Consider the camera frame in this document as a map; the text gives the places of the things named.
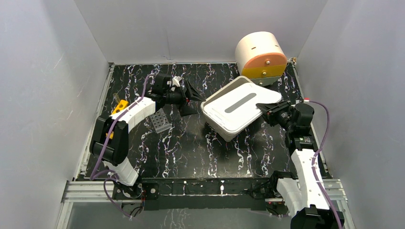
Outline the aluminium frame rail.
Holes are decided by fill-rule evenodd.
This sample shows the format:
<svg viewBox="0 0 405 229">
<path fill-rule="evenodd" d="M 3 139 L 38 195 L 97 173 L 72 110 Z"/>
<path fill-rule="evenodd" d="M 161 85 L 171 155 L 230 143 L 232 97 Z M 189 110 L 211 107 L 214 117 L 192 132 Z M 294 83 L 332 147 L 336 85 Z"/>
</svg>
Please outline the aluminium frame rail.
<svg viewBox="0 0 405 229">
<path fill-rule="evenodd" d="M 249 189 L 249 180 L 172 180 L 159 184 L 157 181 L 142 184 L 147 192 L 147 198 L 157 199 L 158 196 L 169 197 L 227 197 L 241 196 Z M 134 198 L 127 198 L 119 194 L 118 188 L 112 181 L 68 181 L 62 196 L 62 202 L 106 202 L 107 195 L 117 201 L 131 202 Z"/>
</svg>

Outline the white bin lid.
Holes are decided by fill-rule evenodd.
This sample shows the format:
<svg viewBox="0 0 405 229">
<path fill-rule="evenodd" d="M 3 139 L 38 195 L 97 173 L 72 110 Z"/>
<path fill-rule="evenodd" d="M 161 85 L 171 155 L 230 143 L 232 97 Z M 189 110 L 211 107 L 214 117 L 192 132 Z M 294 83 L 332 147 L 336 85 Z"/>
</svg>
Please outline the white bin lid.
<svg viewBox="0 0 405 229">
<path fill-rule="evenodd" d="M 279 92 L 244 83 L 205 105 L 202 111 L 220 130 L 235 135 L 262 115 L 257 103 L 271 104 L 281 99 Z"/>
</svg>

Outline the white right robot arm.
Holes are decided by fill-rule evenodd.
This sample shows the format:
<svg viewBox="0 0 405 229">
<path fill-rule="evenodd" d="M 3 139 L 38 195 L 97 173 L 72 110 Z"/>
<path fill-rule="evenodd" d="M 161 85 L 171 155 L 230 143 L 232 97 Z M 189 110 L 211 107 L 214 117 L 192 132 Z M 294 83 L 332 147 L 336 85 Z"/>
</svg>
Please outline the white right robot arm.
<svg viewBox="0 0 405 229">
<path fill-rule="evenodd" d="M 292 229 L 341 229 L 344 215 L 338 211 L 326 192 L 318 164 L 322 150 L 312 135 L 314 108 L 307 100 L 292 105 L 289 101 L 256 104 L 270 126 L 285 130 L 285 144 L 297 176 L 276 171 L 269 192 L 282 197 L 291 214 Z"/>
</svg>

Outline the white plastic bin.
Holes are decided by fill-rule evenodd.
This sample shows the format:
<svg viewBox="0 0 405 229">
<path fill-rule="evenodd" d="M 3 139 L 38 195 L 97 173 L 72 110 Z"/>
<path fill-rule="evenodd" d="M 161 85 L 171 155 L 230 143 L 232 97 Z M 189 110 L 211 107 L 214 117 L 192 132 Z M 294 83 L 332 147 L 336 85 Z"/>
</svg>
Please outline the white plastic bin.
<svg viewBox="0 0 405 229">
<path fill-rule="evenodd" d="M 256 108 L 261 90 L 245 76 L 235 78 L 201 104 L 206 122 L 226 142 L 231 141 L 261 115 Z"/>
</svg>

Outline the clear plastic tube rack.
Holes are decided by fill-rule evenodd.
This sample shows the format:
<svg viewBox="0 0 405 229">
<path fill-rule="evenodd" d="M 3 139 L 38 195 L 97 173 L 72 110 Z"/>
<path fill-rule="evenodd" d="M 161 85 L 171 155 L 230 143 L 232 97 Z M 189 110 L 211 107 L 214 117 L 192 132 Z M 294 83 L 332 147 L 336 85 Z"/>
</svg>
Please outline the clear plastic tube rack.
<svg viewBox="0 0 405 229">
<path fill-rule="evenodd" d="M 162 133 L 171 128 L 171 124 L 169 123 L 166 114 L 162 108 L 156 111 L 154 114 L 150 115 L 149 118 L 157 134 Z"/>
</svg>

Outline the cream cylindrical drawer cabinet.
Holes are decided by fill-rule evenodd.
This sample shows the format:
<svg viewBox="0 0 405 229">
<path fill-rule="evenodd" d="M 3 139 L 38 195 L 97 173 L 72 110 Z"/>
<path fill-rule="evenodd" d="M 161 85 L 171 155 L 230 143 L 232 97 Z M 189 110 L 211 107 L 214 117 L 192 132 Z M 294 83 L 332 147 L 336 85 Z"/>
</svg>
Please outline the cream cylindrical drawer cabinet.
<svg viewBox="0 0 405 229">
<path fill-rule="evenodd" d="M 263 87 L 275 83 L 284 73 L 288 62 L 274 34 L 267 31 L 243 37 L 234 55 L 240 75 Z"/>
</svg>

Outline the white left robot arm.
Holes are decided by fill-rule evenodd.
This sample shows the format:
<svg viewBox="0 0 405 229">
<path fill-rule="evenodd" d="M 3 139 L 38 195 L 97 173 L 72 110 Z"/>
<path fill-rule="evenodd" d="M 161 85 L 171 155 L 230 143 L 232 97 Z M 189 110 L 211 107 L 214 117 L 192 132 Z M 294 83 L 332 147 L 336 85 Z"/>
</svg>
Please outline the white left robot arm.
<svg viewBox="0 0 405 229">
<path fill-rule="evenodd" d="M 124 192 L 130 198 L 140 197 L 143 186 L 136 181 L 139 170 L 128 159 L 129 133 L 167 104 L 175 105 L 181 116 L 196 114 L 189 106 L 190 101 L 204 102 L 205 98 L 187 79 L 166 74 L 147 75 L 137 100 L 115 114 L 97 118 L 89 145 L 89 152 L 97 157 L 97 162 L 90 179 L 111 173 L 113 181 L 125 185 Z"/>
</svg>

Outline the yellow test tube rack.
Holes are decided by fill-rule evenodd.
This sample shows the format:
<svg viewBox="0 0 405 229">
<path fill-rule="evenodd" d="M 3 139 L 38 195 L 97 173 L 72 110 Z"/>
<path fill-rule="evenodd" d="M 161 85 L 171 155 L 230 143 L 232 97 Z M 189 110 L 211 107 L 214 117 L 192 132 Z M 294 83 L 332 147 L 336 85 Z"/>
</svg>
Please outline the yellow test tube rack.
<svg viewBox="0 0 405 229">
<path fill-rule="evenodd" d="M 111 115 L 114 115 L 116 113 L 119 113 L 121 110 L 127 108 L 129 105 L 129 102 L 126 100 L 120 100 L 118 105 L 115 107 L 115 109 L 113 110 L 113 112 L 111 113 Z"/>
</svg>

